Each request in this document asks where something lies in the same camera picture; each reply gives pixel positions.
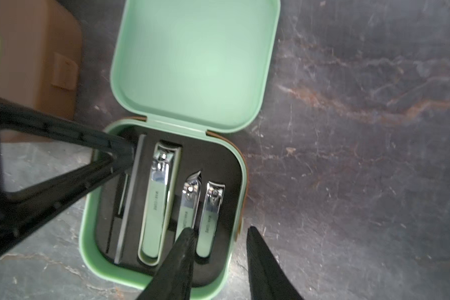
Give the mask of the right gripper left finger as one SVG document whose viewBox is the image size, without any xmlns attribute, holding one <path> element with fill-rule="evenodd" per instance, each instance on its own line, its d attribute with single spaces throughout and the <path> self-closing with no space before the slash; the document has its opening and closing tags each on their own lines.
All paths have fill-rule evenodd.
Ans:
<svg viewBox="0 0 450 300">
<path fill-rule="evenodd" d="M 137 297 L 139 300 L 188 300 L 195 265 L 196 238 L 184 229 L 152 281 Z"/>
</svg>

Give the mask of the small green nail clipper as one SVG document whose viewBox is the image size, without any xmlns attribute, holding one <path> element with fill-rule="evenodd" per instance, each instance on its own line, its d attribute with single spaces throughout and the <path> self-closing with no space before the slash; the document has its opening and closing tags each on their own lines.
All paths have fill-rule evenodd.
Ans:
<svg viewBox="0 0 450 300">
<path fill-rule="evenodd" d="M 201 186 L 201 170 L 187 177 L 184 182 L 179 204 L 179 216 L 177 219 L 175 240 L 180 237 L 181 232 L 185 228 L 193 229 L 195 227 L 200 202 Z"/>
</svg>

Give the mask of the brown case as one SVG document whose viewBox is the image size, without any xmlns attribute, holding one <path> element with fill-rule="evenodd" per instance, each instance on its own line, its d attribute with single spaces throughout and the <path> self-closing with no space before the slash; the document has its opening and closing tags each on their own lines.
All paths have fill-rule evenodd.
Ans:
<svg viewBox="0 0 450 300">
<path fill-rule="evenodd" d="M 72 120 L 82 40 L 57 1 L 0 1 L 0 98 Z"/>
</svg>

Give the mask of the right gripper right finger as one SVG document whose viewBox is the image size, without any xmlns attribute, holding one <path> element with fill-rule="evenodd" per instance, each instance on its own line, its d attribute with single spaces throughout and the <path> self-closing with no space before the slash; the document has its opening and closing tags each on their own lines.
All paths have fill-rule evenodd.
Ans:
<svg viewBox="0 0 450 300">
<path fill-rule="evenodd" d="M 253 300 L 301 300 L 303 297 L 291 284 L 270 248 L 254 226 L 246 239 L 249 287 Z"/>
</svg>

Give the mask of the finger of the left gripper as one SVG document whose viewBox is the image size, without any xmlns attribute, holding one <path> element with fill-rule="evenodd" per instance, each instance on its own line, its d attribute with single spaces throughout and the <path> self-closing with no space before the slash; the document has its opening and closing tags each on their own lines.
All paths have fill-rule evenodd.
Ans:
<svg viewBox="0 0 450 300">
<path fill-rule="evenodd" d="M 11 130 L 85 146 L 109 154 L 119 165 L 131 165 L 135 147 L 125 139 L 44 114 L 0 98 L 0 131 Z"/>
<path fill-rule="evenodd" d="M 103 156 L 18 192 L 4 191 L 0 175 L 0 256 L 132 164 L 131 156 Z"/>
</svg>

